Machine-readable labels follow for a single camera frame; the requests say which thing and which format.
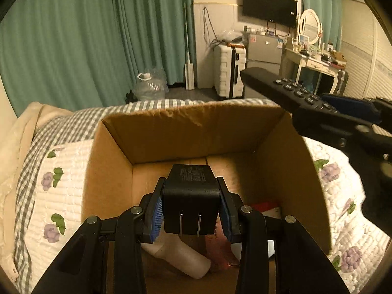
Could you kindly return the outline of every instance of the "beige blanket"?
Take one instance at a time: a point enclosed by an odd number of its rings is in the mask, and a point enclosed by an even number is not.
[[[31,103],[0,145],[0,265],[12,282],[18,273],[13,263],[16,184],[31,141],[50,119],[72,112]]]

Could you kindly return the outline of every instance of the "wall-mounted tv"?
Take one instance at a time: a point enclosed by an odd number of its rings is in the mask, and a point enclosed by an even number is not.
[[[297,1],[242,0],[242,15],[295,28],[297,20]]]

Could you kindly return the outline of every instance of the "gray floor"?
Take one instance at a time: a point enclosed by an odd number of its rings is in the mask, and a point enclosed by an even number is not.
[[[190,99],[193,101],[218,101],[219,97],[214,88],[195,88],[186,90],[184,87],[169,88],[166,98]]]

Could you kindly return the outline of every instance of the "white suitcase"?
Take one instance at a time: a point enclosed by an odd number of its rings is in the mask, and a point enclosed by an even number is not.
[[[220,44],[214,48],[214,85],[224,98],[241,97],[244,90],[240,71],[245,69],[246,50]]]

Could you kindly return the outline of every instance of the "sliding wardrobe door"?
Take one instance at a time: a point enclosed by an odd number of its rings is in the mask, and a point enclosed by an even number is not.
[[[374,16],[369,7],[355,0],[342,0],[342,47],[347,59],[345,96],[362,98],[366,90],[374,50]]]
[[[376,47],[374,71],[366,96],[392,99],[392,46],[379,23]]]

